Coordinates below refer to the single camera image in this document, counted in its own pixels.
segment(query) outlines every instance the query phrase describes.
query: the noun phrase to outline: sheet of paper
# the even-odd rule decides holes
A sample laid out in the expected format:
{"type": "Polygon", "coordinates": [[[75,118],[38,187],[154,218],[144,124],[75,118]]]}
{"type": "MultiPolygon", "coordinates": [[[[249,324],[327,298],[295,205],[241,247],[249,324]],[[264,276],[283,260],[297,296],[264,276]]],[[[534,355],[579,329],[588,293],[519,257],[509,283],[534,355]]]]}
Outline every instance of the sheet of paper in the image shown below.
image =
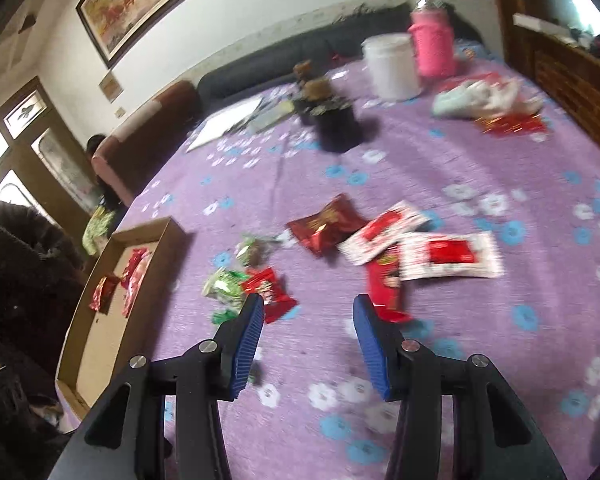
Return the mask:
{"type": "Polygon", "coordinates": [[[261,101],[262,97],[246,99],[209,117],[196,139],[187,148],[187,153],[222,137],[234,124],[253,114],[261,101]]]}

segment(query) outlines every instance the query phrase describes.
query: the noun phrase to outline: cardboard tray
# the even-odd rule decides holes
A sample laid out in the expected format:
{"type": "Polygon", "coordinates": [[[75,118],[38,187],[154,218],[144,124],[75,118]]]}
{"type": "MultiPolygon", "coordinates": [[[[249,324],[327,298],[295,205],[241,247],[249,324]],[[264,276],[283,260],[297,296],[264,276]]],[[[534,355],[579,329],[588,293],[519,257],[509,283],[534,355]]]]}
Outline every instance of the cardboard tray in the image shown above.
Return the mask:
{"type": "Polygon", "coordinates": [[[84,287],[56,370],[56,386],[80,420],[113,375],[142,353],[148,328],[162,315],[164,287],[186,246],[187,235],[171,218],[111,236],[84,287]],[[100,279],[109,272],[121,276],[132,250],[138,247],[148,247],[153,256],[128,319],[122,316],[126,291],[120,285],[108,309],[91,310],[91,297],[100,279]]]}

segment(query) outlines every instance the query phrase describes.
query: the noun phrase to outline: silver bolt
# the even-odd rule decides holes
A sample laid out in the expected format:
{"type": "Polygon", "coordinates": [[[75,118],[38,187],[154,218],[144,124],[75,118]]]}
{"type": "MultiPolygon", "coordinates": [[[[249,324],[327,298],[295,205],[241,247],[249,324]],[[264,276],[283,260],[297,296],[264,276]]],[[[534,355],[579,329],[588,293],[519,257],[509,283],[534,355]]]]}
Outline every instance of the silver bolt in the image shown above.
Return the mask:
{"type": "Polygon", "coordinates": [[[405,352],[417,352],[420,350],[420,343],[415,339],[405,339],[401,346],[405,352]]]}
{"type": "Polygon", "coordinates": [[[218,348],[218,343],[216,343],[213,339],[207,339],[198,345],[198,349],[203,354],[211,354],[211,352],[215,352],[218,348]]]}
{"type": "Polygon", "coordinates": [[[129,366],[132,368],[142,368],[146,364],[146,357],[137,355],[129,359],[129,366]]]}
{"type": "Polygon", "coordinates": [[[489,359],[486,355],[476,354],[471,357],[471,362],[478,368],[484,368],[489,365],[489,359]]]}

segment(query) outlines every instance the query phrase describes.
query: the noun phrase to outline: floral tablecloth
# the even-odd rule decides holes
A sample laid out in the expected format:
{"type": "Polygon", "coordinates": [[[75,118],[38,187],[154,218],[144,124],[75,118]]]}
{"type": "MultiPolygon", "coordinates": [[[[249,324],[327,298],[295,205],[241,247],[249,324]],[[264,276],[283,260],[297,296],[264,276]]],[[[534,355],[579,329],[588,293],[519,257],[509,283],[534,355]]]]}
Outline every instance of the floral tablecloth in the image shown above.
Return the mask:
{"type": "MultiPolygon", "coordinates": [[[[472,70],[511,73],[475,60],[472,70]]],[[[332,73],[374,139],[323,153],[296,118],[259,136],[224,137],[186,153],[188,141],[129,209],[121,228],[172,216],[195,233],[170,285],[154,359],[182,354],[214,334],[207,277],[233,266],[241,233],[278,235],[340,192],[372,218],[405,199],[440,232],[493,230],[506,275],[406,283],[403,327],[437,354],[488,355],[532,412],[571,480],[592,471],[588,449],[600,415],[600,149],[549,99],[547,133],[493,137],[469,121],[434,120],[431,96],[373,99],[365,67],[332,73]]],[[[532,92],[532,85],[526,83],[532,92]]],[[[235,479],[379,480],[398,406],[368,381],[352,325],[366,291],[363,267],[316,259],[285,238],[270,264],[299,305],[264,327],[264,376],[221,403],[235,479]]],[[[450,470],[452,419],[443,417],[442,473],[450,470]]],[[[173,399],[166,434],[174,439],[173,399]]]]}

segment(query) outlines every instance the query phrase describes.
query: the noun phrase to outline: white plastic cup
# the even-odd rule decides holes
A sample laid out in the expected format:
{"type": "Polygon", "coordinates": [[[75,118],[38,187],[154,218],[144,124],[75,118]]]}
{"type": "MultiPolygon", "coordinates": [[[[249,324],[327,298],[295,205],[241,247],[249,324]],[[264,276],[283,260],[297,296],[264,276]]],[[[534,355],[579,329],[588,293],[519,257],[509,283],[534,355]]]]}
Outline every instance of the white plastic cup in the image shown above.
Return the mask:
{"type": "Polygon", "coordinates": [[[405,101],[422,91],[411,34],[381,34],[362,43],[374,90],[386,101],[405,101]]]}

